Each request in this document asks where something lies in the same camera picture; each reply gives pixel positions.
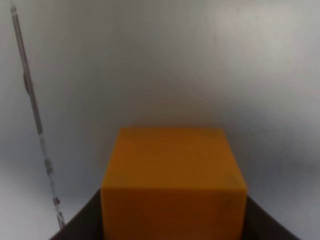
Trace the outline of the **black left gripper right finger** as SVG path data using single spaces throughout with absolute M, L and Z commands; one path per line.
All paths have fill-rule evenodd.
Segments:
M 263 210 L 249 195 L 246 198 L 242 240 L 299 240 Z

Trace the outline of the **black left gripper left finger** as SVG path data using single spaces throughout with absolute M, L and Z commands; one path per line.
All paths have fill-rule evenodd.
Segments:
M 103 240 L 103 217 L 100 189 L 66 226 L 51 240 Z

